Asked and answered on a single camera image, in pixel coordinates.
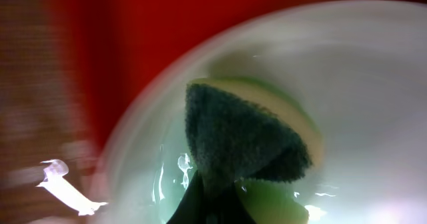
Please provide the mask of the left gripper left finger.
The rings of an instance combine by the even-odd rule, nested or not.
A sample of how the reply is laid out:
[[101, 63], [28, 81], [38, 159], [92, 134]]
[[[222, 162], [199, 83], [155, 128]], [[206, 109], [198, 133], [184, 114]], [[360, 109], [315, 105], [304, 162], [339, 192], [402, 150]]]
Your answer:
[[204, 224], [205, 201], [203, 181], [196, 171], [174, 214], [167, 224]]

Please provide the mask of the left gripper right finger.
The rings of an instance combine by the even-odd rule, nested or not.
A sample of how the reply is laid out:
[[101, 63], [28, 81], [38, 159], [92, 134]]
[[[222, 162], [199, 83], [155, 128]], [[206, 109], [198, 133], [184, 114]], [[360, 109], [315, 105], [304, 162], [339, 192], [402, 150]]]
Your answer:
[[214, 224], [255, 224], [243, 206], [236, 186], [232, 183], [213, 201]]

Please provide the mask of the green yellow scrub sponge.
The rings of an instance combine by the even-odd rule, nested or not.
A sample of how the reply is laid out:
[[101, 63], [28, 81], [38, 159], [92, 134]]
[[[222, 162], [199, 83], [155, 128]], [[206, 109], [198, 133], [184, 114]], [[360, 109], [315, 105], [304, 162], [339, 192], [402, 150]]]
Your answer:
[[195, 79], [185, 91], [185, 135], [203, 181], [205, 223], [232, 183], [256, 223], [309, 221], [290, 184], [322, 166], [324, 144], [292, 98], [253, 79]]

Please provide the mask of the cream white plate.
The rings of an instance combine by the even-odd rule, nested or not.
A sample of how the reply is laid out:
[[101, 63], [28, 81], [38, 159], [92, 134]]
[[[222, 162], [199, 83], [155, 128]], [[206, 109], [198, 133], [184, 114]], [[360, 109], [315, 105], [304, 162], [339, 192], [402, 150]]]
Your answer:
[[90, 223], [165, 223], [195, 172], [188, 81], [253, 77], [292, 96], [324, 138], [324, 162], [290, 187], [311, 223], [426, 222], [426, 6], [337, 1], [238, 25], [171, 64], [114, 131]]

